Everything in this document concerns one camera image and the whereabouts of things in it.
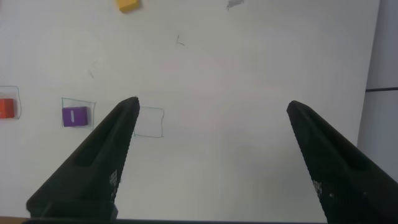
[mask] white background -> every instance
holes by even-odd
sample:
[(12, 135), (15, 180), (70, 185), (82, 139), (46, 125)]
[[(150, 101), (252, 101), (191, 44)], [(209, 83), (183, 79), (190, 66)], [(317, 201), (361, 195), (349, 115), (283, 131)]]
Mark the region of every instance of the white background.
[(356, 144), (378, 4), (1, 1), (0, 82), (23, 110), (0, 121), (0, 215), (28, 216), (89, 135), (61, 127), (61, 97), (97, 102), (98, 124), (138, 96), (165, 137), (132, 140), (119, 218), (325, 222), (285, 110), (301, 101)]
[[(398, 1), (382, 0), (367, 88), (398, 86)], [(398, 181), (398, 91), (366, 93), (358, 147)]]

